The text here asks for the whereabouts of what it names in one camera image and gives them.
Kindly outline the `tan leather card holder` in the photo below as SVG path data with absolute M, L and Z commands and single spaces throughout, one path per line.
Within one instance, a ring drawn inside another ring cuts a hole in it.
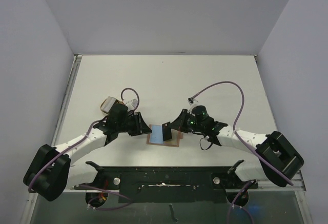
M 169 127 L 170 123 L 162 125 L 149 125 L 152 133 L 147 136 L 147 145 L 179 147 L 183 134 Z

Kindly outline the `black VIP credit card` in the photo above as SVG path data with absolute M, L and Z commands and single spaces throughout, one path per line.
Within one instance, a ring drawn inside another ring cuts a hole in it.
M 162 138 L 164 142 L 172 139 L 172 131 L 170 125 L 170 122 L 162 124 Z

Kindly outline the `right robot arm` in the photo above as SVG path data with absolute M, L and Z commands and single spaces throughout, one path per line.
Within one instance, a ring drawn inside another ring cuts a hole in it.
M 304 165 L 304 159 L 287 138 L 278 131 L 271 134 L 251 133 L 216 121 L 205 106 L 183 109 L 169 127 L 182 133 L 202 135 L 213 145 L 231 147 L 251 153 L 257 161 L 236 163 L 228 175 L 231 186 L 239 188 L 246 181 L 270 180 L 279 187 L 286 187 Z

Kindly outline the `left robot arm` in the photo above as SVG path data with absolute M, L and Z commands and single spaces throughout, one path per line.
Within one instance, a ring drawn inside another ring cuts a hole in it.
M 23 183 L 29 193 L 37 193 L 47 201 L 57 199 L 65 188 L 88 184 L 100 188 L 104 184 L 101 167 L 91 161 L 77 161 L 90 152 L 102 148 L 120 133 L 130 136 L 150 134 L 140 112 L 130 112 L 123 104 L 115 104 L 109 113 L 92 122 L 86 133 L 54 147 L 41 146 L 30 164 Z

